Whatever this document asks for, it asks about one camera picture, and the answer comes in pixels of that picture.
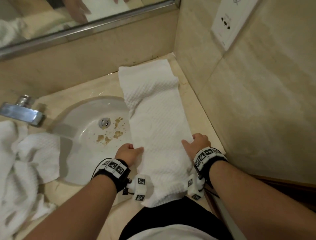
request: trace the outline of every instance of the white shirt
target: white shirt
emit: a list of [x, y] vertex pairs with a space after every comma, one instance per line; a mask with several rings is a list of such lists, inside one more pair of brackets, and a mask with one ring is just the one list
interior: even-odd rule
[[162, 228], [152, 228], [131, 236], [128, 240], [217, 240], [194, 227], [175, 224]]

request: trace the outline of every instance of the mirror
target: mirror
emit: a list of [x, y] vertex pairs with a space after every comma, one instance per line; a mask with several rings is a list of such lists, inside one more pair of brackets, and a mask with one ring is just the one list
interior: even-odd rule
[[164, 0], [0, 0], [0, 49]]

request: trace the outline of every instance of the marble countertop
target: marble countertop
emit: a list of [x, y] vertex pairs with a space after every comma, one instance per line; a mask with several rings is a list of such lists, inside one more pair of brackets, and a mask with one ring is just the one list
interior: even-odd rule
[[[191, 132], [206, 134], [213, 147], [219, 149], [221, 152], [225, 152], [198, 98], [178, 65], [174, 54], [170, 53], [159, 59], [168, 59], [173, 74], [179, 78], [180, 97]], [[64, 110], [77, 102], [99, 96], [123, 97], [123, 92], [119, 85], [118, 72], [39, 98], [34, 106], [37, 104], [46, 105], [45, 114], [47, 118], [41, 128], [30, 126], [29, 134], [46, 131], [54, 119], [56, 119]], [[82, 188], [81, 186], [71, 186], [59, 182], [58, 180], [44, 184], [43, 187], [47, 200], [57, 205], [64, 203]], [[205, 198], [199, 200], [198, 203], [210, 211]], [[102, 239], [107, 239], [107, 236], [109, 235], [109, 239], [118, 239], [123, 227], [141, 209], [141, 207], [142, 206], [139, 203], [136, 203], [131, 199], [113, 207], [99, 238], [101, 239], [102, 237]], [[16, 239], [22, 239], [43, 219], [44, 218], [40, 218], [31, 222], [27, 227], [24, 227], [24, 229], [19, 232]]]

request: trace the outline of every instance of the forearm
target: forearm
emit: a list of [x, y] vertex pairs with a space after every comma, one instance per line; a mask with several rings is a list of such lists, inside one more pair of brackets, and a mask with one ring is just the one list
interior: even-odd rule
[[96, 176], [45, 218], [25, 240], [96, 239], [115, 196], [116, 187], [113, 181], [104, 175]]
[[316, 214], [224, 161], [210, 180], [248, 239], [316, 239]]

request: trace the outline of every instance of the sink drain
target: sink drain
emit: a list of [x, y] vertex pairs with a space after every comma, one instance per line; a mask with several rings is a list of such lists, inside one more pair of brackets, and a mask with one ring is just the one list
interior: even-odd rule
[[106, 129], [111, 125], [111, 120], [108, 117], [104, 117], [99, 121], [99, 127]]

